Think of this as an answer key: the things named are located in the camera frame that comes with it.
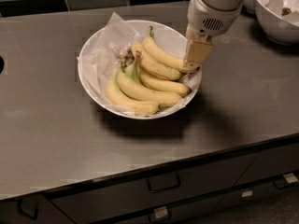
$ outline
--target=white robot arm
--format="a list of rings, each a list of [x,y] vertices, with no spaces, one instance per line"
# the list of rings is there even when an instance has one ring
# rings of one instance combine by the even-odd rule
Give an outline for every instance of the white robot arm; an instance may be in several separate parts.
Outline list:
[[[212,49],[211,37],[222,35],[239,15],[244,0],[191,0],[185,63],[201,63]]]

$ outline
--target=kitchen counter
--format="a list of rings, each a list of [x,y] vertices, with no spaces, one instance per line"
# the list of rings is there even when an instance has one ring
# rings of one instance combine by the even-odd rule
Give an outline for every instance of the kitchen counter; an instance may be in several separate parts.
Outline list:
[[[115,11],[182,34],[188,3],[0,19],[0,200],[299,134],[299,46],[242,12],[202,64],[194,99],[155,120],[115,116],[78,79],[77,57]]]

